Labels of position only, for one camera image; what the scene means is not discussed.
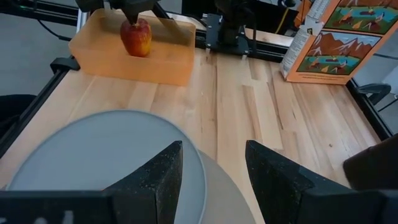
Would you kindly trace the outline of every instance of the gray plate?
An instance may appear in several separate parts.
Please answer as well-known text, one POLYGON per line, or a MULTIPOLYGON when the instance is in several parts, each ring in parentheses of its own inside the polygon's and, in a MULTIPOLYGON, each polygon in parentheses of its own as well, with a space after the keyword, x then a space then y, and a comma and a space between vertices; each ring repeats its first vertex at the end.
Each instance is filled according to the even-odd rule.
POLYGON ((172 123, 141 111, 107 111, 72 122, 27 158, 7 189, 102 190, 176 140, 183 142, 183 172, 175 223, 200 223, 206 177, 198 151, 172 123))

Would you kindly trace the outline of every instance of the plate rim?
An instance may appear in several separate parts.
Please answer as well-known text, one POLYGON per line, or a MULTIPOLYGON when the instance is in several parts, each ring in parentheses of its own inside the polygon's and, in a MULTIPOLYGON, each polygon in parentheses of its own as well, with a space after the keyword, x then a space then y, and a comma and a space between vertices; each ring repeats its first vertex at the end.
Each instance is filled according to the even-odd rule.
POLYGON ((201 171, 202 171, 202 173, 203 173, 203 177, 204 177, 204 181, 205 181, 205 182, 204 182, 204 186, 205 186, 205 187, 204 187, 204 189, 205 189, 205 198, 203 199, 203 207, 202 207, 201 214, 200 214, 199 221, 198 221, 198 223, 202 223, 203 216, 204 216, 204 214, 205 214, 206 203, 207 203, 207 176, 206 176, 205 165, 203 164, 203 160, 202 160, 202 158, 201 158, 199 149, 197 148, 197 146, 195 145, 195 143, 192 141, 192 139, 191 139, 189 136, 187 136, 187 135, 185 134, 185 132, 184 132, 180 127, 178 127, 176 124, 174 124, 173 122, 171 122, 169 119, 164 118, 164 117, 161 117, 161 116, 159 116, 159 115, 157 115, 157 114, 150 113, 150 112, 148 112, 148 111, 143 111, 143 110, 129 110, 129 109, 104 110, 104 111, 100 111, 100 112, 96 112, 96 113, 93 113, 93 114, 86 115, 86 116, 84 116, 84 117, 82 117, 82 118, 78 118, 78 119, 76 119, 76 120, 74 120, 74 121, 72 121, 72 122, 70 122, 70 123, 68 123, 68 124, 66 124, 66 125, 64 125, 64 126, 62 126, 61 128, 55 130, 52 134, 50 134, 50 135, 47 136, 43 141, 41 141, 40 144, 38 144, 38 145, 35 147, 35 149, 24 159, 24 161, 21 162, 21 164, 19 164, 19 166, 18 166, 18 168, 16 169, 15 173, 13 173, 13 175, 12 175, 12 177, 11 177, 9 183, 6 185, 6 189, 5 189, 5 190, 10 190, 10 186, 12 185, 14 179, 16 178, 16 175, 17 175, 18 172, 22 169, 22 167, 24 166, 24 164, 25 164, 25 163, 26 163, 26 162, 39 150, 40 146, 42 146, 42 145, 45 144, 47 141, 49 141, 49 139, 50 139, 52 136, 58 134, 59 132, 61 132, 62 130, 68 128, 69 126, 72 126, 72 125, 74 125, 74 124, 77 123, 77 122, 80 122, 81 120, 88 119, 88 118, 90 118, 90 117, 92 117, 92 116, 98 116, 98 115, 105 114, 105 113, 116 113, 116 112, 141 113, 141 114, 145 114, 145 115, 147 115, 147 116, 149 115, 149 116, 155 117, 155 118, 157 118, 157 119, 164 120, 164 121, 166 121, 167 123, 171 124, 171 125, 172 125, 174 128, 176 128, 177 130, 179 130, 179 131, 191 142, 191 144, 192 144, 192 146, 193 146, 193 148, 194 148, 194 150, 195 150, 195 152, 196 152, 196 155, 197 155, 197 157, 199 158, 199 161, 200 161, 200 164, 201 164, 201 171))

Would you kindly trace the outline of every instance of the mountain illustration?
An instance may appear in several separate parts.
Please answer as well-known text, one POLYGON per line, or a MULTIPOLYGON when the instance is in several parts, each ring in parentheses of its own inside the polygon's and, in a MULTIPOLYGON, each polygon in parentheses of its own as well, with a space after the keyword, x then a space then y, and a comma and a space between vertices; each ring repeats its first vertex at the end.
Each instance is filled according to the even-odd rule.
POLYGON ((347 43, 335 40, 331 33, 319 34, 308 51, 308 56, 347 55, 363 58, 372 49, 372 45, 363 44, 355 38, 347 43))
POLYGON ((342 0, 339 3, 340 7, 355 7, 355 6, 384 6, 398 9, 398 1, 396 0, 342 0))

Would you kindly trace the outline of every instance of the white plate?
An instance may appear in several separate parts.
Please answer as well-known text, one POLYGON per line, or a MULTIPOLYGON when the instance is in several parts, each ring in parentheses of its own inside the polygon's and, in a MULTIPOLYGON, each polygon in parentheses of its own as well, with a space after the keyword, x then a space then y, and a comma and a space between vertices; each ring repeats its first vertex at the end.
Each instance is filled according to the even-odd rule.
POLYGON ((7 189, 102 190, 176 140, 183 144, 183 172, 175 223, 200 223, 206 177, 197 149, 178 127, 141 111, 107 111, 65 126, 27 158, 7 189))

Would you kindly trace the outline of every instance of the cardboard box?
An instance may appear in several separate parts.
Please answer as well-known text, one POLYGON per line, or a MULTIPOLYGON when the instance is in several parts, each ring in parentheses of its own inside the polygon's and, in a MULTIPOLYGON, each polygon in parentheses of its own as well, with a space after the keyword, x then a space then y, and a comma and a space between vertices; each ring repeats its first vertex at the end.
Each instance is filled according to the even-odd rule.
POLYGON ((398 28, 398 0, 317 0, 286 53, 287 81, 346 84, 398 28))

